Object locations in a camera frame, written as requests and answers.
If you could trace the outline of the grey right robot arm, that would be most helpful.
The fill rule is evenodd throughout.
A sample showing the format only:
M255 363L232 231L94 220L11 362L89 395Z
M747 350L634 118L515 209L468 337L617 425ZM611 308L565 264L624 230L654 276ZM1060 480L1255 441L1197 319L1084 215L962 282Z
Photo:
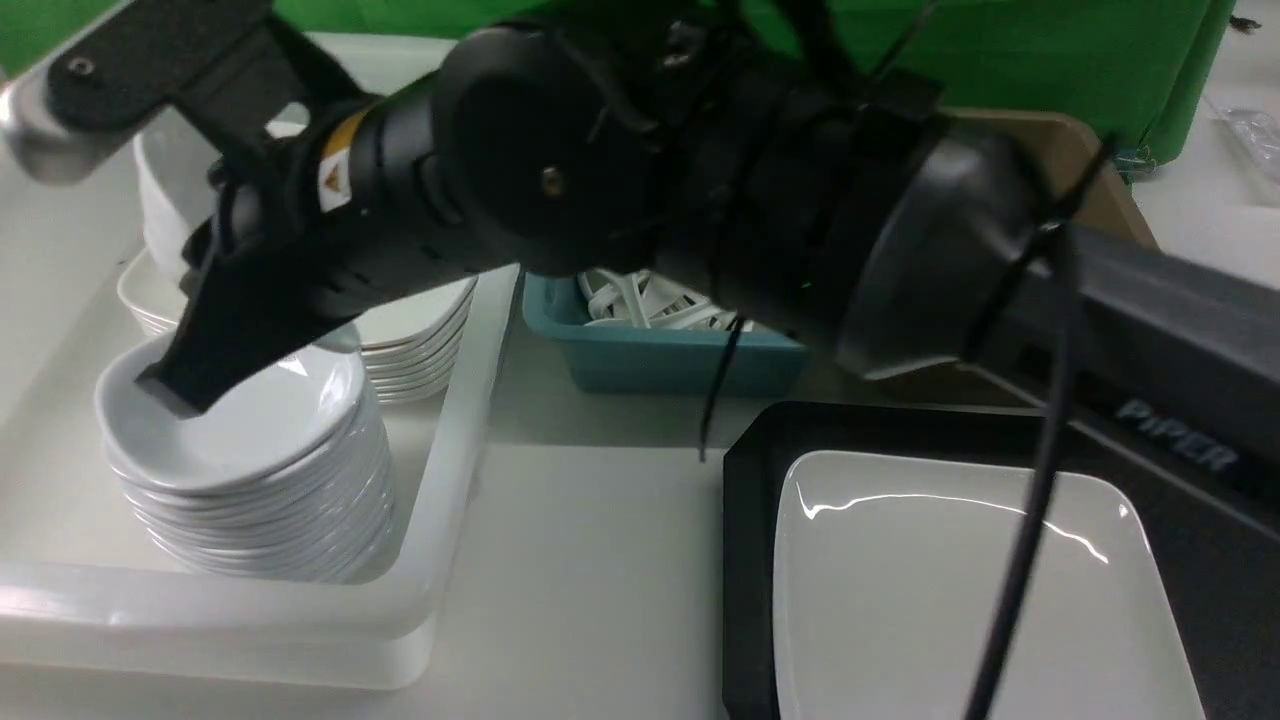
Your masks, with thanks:
M865 378L959 361L1277 533L1277 292L1074 222L940 86L845 65L813 6L801 65L690 3L556 3L361 94L273 13L314 127L209 129L216 201L141 387L206 413L370 309L517 263L654 270Z

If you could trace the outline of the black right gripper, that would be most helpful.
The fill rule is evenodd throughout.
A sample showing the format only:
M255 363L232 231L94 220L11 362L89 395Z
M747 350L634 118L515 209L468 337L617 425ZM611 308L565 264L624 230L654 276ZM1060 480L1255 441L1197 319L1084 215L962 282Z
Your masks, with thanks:
M184 255L188 302L136 386L201 416L262 369L384 304L507 266L515 255L461 208L428 95L366 95L274 140L271 184L219 159L215 204Z

